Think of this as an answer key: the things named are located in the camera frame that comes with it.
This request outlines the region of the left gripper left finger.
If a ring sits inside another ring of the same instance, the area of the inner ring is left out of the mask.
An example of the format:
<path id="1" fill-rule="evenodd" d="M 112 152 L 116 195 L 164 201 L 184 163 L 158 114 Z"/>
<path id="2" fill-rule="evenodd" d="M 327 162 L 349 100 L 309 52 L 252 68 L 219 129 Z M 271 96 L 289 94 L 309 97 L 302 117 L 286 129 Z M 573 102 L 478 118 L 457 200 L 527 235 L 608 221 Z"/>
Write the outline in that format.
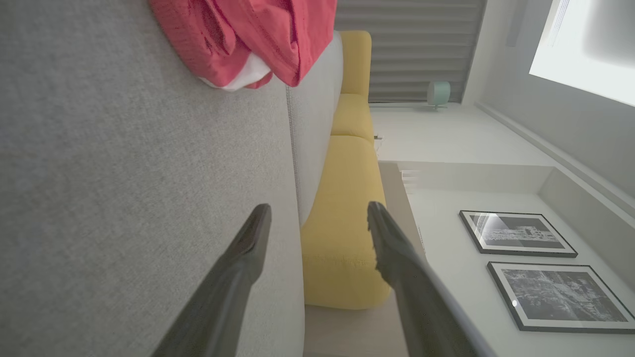
<path id="1" fill-rule="evenodd" d="M 235 356 L 270 226 L 270 205 L 257 205 L 161 339 L 155 357 Z"/>

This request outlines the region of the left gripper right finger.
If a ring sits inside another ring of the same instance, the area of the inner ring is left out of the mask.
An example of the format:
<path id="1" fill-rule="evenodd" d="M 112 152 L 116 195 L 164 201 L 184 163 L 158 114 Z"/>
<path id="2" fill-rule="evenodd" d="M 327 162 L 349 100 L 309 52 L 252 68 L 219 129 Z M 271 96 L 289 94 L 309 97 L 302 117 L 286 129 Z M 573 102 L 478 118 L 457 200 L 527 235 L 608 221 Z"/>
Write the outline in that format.
<path id="1" fill-rule="evenodd" d="M 465 313 L 383 204 L 371 201 L 368 229 L 376 269 L 395 293 L 411 357 L 477 357 L 478 339 Z"/>

